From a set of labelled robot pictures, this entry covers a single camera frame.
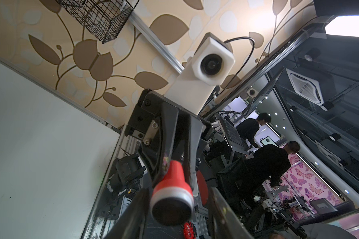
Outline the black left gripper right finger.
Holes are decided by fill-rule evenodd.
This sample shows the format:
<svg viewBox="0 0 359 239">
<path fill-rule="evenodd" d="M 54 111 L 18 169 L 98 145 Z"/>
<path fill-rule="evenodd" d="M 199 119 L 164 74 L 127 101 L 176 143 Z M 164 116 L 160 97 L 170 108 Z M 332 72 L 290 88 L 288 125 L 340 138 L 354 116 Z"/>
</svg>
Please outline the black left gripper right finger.
<svg viewBox="0 0 359 239">
<path fill-rule="evenodd" d="M 207 207 L 212 239 L 254 239 L 215 187 L 209 189 Z"/>
</svg>

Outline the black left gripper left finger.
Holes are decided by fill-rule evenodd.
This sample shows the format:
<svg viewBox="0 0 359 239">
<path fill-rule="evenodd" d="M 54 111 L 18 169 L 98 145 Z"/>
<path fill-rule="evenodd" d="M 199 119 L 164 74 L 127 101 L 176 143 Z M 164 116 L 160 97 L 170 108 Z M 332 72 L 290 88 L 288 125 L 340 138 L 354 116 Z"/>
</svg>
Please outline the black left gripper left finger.
<svg viewBox="0 0 359 239">
<path fill-rule="evenodd" d="M 149 202 L 149 190 L 146 188 L 139 190 L 105 239 L 141 239 L 149 211 Z"/>
</svg>

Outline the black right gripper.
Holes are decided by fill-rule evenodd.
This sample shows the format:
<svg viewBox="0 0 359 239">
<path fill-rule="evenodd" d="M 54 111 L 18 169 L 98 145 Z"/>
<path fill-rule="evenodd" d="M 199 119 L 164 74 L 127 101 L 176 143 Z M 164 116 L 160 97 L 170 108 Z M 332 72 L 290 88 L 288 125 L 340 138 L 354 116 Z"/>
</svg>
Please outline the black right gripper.
<svg viewBox="0 0 359 239">
<path fill-rule="evenodd" d="M 145 89 L 138 99 L 126 126 L 126 136 L 144 143 L 138 149 L 156 187 L 167 174 L 172 155 L 184 155 L 182 168 L 192 195 L 195 184 L 197 155 L 205 149 L 213 135 L 211 123 L 165 98 Z"/>
</svg>

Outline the red cap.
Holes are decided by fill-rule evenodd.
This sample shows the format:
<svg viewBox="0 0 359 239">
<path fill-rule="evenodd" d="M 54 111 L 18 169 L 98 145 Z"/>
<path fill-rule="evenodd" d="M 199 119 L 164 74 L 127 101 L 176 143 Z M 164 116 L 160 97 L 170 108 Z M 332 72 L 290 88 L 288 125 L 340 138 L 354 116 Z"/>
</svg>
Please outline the red cap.
<svg viewBox="0 0 359 239">
<path fill-rule="evenodd" d="M 196 239 L 196 228 L 193 223 L 185 222 L 183 226 L 184 239 Z"/>
</svg>

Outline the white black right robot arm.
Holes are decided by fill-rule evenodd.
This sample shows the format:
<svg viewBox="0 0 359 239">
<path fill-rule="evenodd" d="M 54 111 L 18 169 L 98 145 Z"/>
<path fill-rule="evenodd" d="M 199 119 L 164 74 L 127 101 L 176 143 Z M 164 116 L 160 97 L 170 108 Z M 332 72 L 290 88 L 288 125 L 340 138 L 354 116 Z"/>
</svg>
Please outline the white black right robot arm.
<svg viewBox="0 0 359 239">
<path fill-rule="evenodd" d="M 168 174 L 170 162 L 176 160 L 182 164 L 186 184 L 193 189 L 196 160 L 212 130 L 205 119 L 153 90 L 144 90 L 125 127 L 125 136 L 136 138 L 141 145 L 136 153 L 116 161 L 118 181 L 132 187 L 147 171 L 156 186 Z"/>
</svg>

